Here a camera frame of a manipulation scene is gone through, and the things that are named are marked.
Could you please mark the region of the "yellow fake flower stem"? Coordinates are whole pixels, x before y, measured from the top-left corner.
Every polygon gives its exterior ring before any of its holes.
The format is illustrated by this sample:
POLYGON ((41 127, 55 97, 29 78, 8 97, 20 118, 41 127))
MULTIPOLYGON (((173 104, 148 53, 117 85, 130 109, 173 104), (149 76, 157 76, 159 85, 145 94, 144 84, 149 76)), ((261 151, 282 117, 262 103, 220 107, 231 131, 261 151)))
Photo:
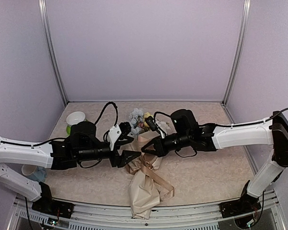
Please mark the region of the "yellow fake flower stem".
POLYGON ((153 117, 153 115, 151 115, 149 112, 146 112, 145 114, 144 114, 144 119, 147 119, 148 117, 153 117))

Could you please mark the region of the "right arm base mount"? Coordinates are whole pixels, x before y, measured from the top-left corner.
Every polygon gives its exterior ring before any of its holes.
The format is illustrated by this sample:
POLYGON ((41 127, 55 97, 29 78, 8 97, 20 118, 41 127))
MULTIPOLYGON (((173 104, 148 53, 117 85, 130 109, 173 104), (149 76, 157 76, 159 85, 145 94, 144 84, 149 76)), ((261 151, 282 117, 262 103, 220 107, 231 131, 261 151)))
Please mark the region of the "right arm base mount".
POLYGON ((240 195, 239 199, 222 202, 219 204, 222 218, 229 218, 259 210, 261 204, 259 197, 264 192, 267 184, 257 179, 248 181, 240 195))

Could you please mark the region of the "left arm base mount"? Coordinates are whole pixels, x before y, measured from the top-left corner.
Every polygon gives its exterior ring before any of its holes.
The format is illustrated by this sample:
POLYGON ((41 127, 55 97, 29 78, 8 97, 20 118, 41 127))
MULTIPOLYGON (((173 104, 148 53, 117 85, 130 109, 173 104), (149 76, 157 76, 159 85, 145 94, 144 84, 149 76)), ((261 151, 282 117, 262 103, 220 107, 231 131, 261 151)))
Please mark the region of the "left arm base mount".
POLYGON ((53 199, 50 187, 43 182, 39 182, 38 184, 41 187, 41 197, 33 202, 32 210, 59 218, 70 219, 74 210, 74 204, 53 199))

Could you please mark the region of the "blue fake flower stem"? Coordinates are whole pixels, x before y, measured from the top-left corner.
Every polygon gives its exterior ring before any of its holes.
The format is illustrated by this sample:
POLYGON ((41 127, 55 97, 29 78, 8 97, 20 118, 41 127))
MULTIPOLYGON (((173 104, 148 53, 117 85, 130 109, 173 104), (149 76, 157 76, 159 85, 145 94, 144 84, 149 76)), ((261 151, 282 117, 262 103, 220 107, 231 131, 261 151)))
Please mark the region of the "blue fake flower stem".
POLYGON ((142 108, 134 108, 129 114, 129 123, 133 136, 141 134, 144 129, 144 110, 142 108))

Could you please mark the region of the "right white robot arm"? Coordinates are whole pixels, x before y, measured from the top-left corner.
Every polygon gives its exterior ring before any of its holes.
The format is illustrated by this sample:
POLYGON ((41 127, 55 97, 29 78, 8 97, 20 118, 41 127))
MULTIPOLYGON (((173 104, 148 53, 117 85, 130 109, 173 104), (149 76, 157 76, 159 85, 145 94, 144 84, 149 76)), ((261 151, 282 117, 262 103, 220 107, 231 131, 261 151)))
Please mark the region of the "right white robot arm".
POLYGON ((258 121, 231 125, 200 125, 192 111, 186 109, 177 110, 169 117, 176 130, 170 135, 165 135, 158 128, 154 117, 146 119, 147 124, 160 135, 142 146, 143 153, 164 157, 170 151, 179 151, 185 147, 191 147, 197 153, 235 146, 273 146, 270 158, 246 184, 241 198, 236 202, 236 209, 241 213, 253 207, 254 199, 288 168, 288 120, 281 111, 274 111, 272 116, 258 121))

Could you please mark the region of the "brown ribbon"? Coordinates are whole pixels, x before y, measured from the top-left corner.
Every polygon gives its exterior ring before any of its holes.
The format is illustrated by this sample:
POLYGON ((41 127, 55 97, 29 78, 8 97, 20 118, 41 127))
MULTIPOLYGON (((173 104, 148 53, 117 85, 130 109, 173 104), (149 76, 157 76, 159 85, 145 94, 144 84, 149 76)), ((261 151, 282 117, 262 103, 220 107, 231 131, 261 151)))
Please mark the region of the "brown ribbon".
POLYGON ((167 190, 165 194, 160 194, 160 201, 166 201, 173 198, 175 195, 174 186, 155 173, 155 170, 158 170, 161 165, 162 158, 150 154, 143 154, 140 159, 142 163, 141 171, 159 186, 167 190))

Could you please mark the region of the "pink wrapping paper sheet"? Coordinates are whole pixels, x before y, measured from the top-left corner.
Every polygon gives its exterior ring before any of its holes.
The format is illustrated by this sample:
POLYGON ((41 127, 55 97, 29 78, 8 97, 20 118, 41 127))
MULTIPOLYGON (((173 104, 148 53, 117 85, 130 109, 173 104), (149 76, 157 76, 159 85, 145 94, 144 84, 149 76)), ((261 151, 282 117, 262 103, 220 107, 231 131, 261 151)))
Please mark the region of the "pink wrapping paper sheet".
MULTIPOLYGON (((141 152, 141 147, 148 141, 147 136, 139 136, 138 140, 128 144, 125 149, 141 152)), ((160 194, 156 183, 141 171, 140 157, 128 163, 125 169, 128 174, 132 175, 128 190, 132 218, 147 220, 152 208, 160 204, 160 194)))

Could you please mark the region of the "white fake rose stem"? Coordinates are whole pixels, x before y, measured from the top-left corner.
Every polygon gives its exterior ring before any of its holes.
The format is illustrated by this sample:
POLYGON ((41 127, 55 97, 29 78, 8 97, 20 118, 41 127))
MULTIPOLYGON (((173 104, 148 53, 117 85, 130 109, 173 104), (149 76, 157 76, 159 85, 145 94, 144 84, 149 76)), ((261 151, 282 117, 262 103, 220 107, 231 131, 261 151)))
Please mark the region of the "white fake rose stem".
POLYGON ((167 123, 165 121, 157 121, 156 123, 164 131, 171 130, 169 123, 167 123))

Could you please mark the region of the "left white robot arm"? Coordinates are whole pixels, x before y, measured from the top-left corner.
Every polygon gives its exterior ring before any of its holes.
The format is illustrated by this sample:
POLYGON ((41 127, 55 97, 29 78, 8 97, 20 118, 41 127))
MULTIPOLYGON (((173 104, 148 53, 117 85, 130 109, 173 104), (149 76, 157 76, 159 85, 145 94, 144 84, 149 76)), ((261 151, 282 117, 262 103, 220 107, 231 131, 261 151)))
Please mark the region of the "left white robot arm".
POLYGON ((66 138, 54 138, 42 143, 0 137, 0 183, 29 201, 38 202, 47 213, 53 213, 58 203, 52 198, 50 187, 26 178, 7 165, 14 163, 67 170, 85 161, 108 159, 112 167, 122 168, 141 156, 139 151, 119 152, 122 145, 133 142, 133 138, 128 135, 130 128, 127 122, 114 125, 109 130, 107 141, 100 141, 96 137, 96 125, 89 121, 73 125, 66 138))

